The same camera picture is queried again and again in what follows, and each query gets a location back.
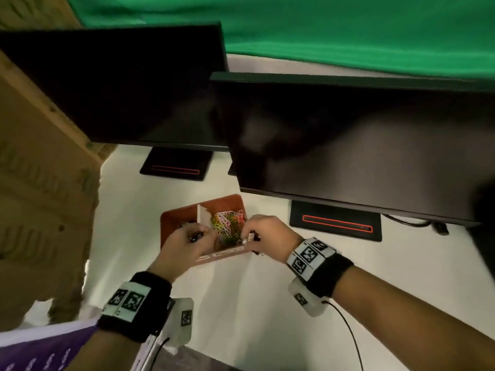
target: qr code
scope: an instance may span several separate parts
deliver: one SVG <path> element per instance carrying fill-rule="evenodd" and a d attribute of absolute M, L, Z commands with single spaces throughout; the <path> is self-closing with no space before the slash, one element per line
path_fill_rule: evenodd
<path fill-rule="evenodd" d="M 129 295 L 127 296 L 126 300 L 122 304 L 122 308 L 129 310 L 129 311 L 138 311 L 139 306 L 145 299 L 145 296 L 143 294 L 139 294 L 136 292 L 130 292 Z"/>
<path fill-rule="evenodd" d="M 181 327 L 183 327 L 184 325 L 190 325 L 192 321 L 193 321 L 193 311 L 192 310 L 183 311 L 181 316 Z"/>
<path fill-rule="evenodd" d="M 110 298 L 108 301 L 109 305 L 115 305 L 118 306 L 120 305 L 120 302 L 124 299 L 125 295 L 127 294 L 128 290 L 126 289 L 118 289 L 115 294 Z"/>
<path fill-rule="evenodd" d="M 300 254 L 308 263 L 311 263 L 314 258 L 318 256 L 318 253 L 314 251 L 311 246 L 306 247 L 306 249 Z"/>
<path fill-rule="evenodd" d="M 294 295 L 294 298 L 299 302 L 301 306 L 304 306 L 306 305 L 306 303 L 308 303 L 308 301 L 306 301 L 306 299 L 304 299 L 304 297 L 300 293 Z"/>
<path fill-rule="evenodd" d="M 292 263 L 292 268 L 298 273 L 302 274 L 306 269 L 306 263 L 303 262 L 300 258 L 296 257 L 294 262 Z"/>
<path fill-rule="evenodd" d="M 326 244 L 324 244 L 322 241 L 320 241 L 319 239 L 313 241 L 311 244 L 315 248 L 317 248 L 319 251 L 323 251 L 325 249 L 328 249 L 328 246 Z"/>

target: monitor screen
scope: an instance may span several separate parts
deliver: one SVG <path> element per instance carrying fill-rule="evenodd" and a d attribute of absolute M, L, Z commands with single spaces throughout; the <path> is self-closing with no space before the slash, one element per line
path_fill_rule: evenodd
<path fill-rule="evenodd" d="M 209 77 L 220 24 L 7 31 L 0 49 L 95 142 L 227 151 Z"/>
<path fill-rule="evenodd" d="M 244 192 L 472 224 L 477 195 L 495 188 L 495 93 L 476 83 L 238 73 L 212 81 Z"/>

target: green curtain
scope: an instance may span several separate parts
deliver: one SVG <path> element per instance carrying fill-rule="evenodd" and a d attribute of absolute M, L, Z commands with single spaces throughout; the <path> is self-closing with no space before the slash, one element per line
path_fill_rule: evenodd
<path fill-rule="evenodd" d="M 69 0 L 87 27 L 221 21 L 228 53 L 495 78 L 495 0 Z"/>

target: black cable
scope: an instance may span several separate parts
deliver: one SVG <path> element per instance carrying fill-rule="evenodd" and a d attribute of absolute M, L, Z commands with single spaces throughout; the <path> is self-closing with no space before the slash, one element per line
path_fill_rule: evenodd
<path fill-rule="evenodd" d="M 407 221 L 404 221 L 404 220 L 400 220 L 398 218 L 395 218 L 393 216 L 390 216 L 390 215 L 384 215 L 382 214 L 383 216 L 385 216 L 386 218 L 389 218 L 390 220 L 392 221 L 395 221 L 399 224 L 402 224 L 402 225 L 407 225 L 407 226 L 412 226 L 412 227 L 427 227 L 427 226 L 430 226 L 432 224 L 431 221 L 424 221 L 423 223 L 408 223 Z"/>
<path fill-rule="evenodd" d="M 150 370 L 153 370 L 153 366 L 154 366 L 154 363 L 156 362 L 156 359 L 158 357 L 158 354 L 160 354 L 160 350 L 163 348 L 163 346 L 170 340 L 170 337 L 167 337 L 165 338 L 165 340 L 161 343 L 160 345 L 160 348 L 158 349 L 158 351 L 156 352 L 154 358 L 153 358 L 153 362 L 152 362 L 152 365 L 150 366 Z"/>
<path fill-rule="evenodd" d="M 352 333 L 352 330 L 350 329 L 350 325 L 349 323 L 347 322 L 347 320 L 345 320 L 344 316 L 342 315 L 342 312 L 340 312 L 340 310 L 332 303 L 328 302 L 328 301 L 321 301 L 321 303 L 325 303 L 327 305 L 331 305 L 335 310 L 337 310 L 337 312 L 340 314 L 340 316 L 342 317 L 344 323 L 347 325 L 347 328 L 349 328 L 349 332 L 352 336 L 352 339 L 354 340 L 354 344 L 356 346 L 356 350 L 357 350 L 357 356 L 359 358 L 359 364 L 361 365 L 361 371 L 364 371 L 364 368 L 363 368 L 363 361 L 361 360 L 361 354 L 359 352 L 359 348 L 357 347 L 357 342 L 356 342 L 356 338 L 354 337 L 354 333 Z"/>

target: orange plastic box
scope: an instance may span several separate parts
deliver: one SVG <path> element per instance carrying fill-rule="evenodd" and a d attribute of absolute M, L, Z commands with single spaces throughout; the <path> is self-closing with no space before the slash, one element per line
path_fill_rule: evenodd
<path fill-rule="evenodd" d="M 166 211 L 160 216 L 161 245 L 182 223 L 195 222 L 197 217 L 197 205 L 205 207 L 212 215 L 218 212 L 243 210 L 245 213 L 243 199 L 239 194 L 224 196 L 222 198 L 208 200 L 202 203 L 195 203 L 190 206 Z M 229 249 L 215 252 L 210 250 L 208 254 L 201 256 L 195 263 L 196 266 L 215 260 L 227 258 L 229 256 L 244 254 L 247 252 L 244 246 L 235 246 Z"/>

